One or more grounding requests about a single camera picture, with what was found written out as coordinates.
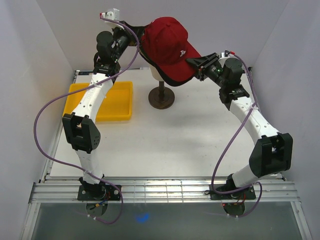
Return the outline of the red cap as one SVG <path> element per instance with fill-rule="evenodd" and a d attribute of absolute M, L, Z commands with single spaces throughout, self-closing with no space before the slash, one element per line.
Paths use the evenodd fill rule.
<path fill-rule="evenodd" d="M 178 20 L 163 16 L 153 20 L 145 29 L 140 39 L 140 48 L 168 76 L 173 77 L 178 67 L 184 70 L 187 68 L 183 60 L 201 56 L 189 43 L 188 36 L 187 30 Z"/>

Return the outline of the black cap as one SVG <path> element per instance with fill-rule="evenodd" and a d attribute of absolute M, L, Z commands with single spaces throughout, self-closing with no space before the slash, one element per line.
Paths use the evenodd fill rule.
<path fill-rule="evenodd" d="M 185 60 L 183 60 L 183 62 L 187 68 L 183 69 L 183 67 L 178 67 L 178 69 L 174 71 L 173 76 L 169 76 L 149 58 L 142 48 L 139 49 L 139 54 L 148 63 L 152 77 L 159 82 L 167 83 L 171 87 L 182 86 L 195 77 L 196 71 L 192 69 Z"/>

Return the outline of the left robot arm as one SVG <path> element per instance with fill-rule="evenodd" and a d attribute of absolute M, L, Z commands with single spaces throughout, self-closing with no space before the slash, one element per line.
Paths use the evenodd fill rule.
<path fill-rule="evenodd" d="M 97 35 L 97 52 L 93 58 L 94 69 L 89 88 L 76 108 L 62 117 L 66 140 L 77 154 L 83 169 L 83 176 L 79 178 L 80 190 L 90 199 L 100 200 L 108 192 L 95 153 L 101 140 L 95 124 L 97 113 L 120 72 L 120 57 L 127 47 L 140 45 L 143 33 L 144 26 L 131 26 L 122 21 L 112 31 L 102 31 Z"/>

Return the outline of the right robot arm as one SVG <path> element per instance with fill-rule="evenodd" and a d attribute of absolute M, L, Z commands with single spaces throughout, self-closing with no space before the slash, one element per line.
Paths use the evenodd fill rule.
<path fill-rule="evenodd" d="M 248 164 L 232 173 L 224 185 L 212 187 L 212 192 L 237 199 L 262 177 L 288 171 L 292 165 L 293 137 L 273 127 L 260 112 L 245 62 L 227 50 L 222 56 L 212 53 L 188 58 L 186 62 L 195 69 L 198 80 L 208 78 L 219 87 L 221 103 L 241 123 L 235 135 L 245 129 L 254 143 Z"/>

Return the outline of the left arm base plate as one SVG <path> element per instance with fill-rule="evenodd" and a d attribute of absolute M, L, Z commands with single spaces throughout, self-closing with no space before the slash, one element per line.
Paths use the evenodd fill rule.
<path fill-rule="evenodd" d="M 94 187 L 79 186 L 77 198 L 78 201 L 119 201 L 120 191 L 114 186 L 98 185 Z"/>

